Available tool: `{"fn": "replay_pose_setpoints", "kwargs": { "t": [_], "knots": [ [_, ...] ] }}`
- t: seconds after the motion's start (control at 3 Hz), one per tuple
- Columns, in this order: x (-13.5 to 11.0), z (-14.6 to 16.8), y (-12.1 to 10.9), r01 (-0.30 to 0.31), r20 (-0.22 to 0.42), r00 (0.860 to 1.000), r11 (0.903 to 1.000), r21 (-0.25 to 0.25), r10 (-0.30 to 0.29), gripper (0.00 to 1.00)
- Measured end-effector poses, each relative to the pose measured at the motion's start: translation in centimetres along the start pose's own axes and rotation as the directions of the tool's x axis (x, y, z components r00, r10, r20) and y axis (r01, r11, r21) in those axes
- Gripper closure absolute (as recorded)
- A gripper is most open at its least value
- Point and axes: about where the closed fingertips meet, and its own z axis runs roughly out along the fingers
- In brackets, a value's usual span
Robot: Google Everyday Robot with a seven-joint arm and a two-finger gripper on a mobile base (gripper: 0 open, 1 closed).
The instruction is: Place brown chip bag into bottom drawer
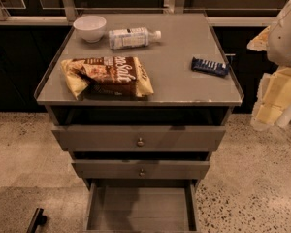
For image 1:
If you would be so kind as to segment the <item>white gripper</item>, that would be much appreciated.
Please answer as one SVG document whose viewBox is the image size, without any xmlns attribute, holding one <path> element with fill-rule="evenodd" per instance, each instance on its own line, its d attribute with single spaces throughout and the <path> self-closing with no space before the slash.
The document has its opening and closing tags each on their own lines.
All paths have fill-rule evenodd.
<svg viewBox="0 0 291 233">
<path fill-rule="evenodd" d="M 291 0 L 270 27 L 249 41 L 247 48 L 266 51 L 268 59 L 279 65 L 274 73 L 262 76 L 252 110 L 251 126 L 257 131 L 263 131 L 275 126 L 291 104 Z"/>
</svg>

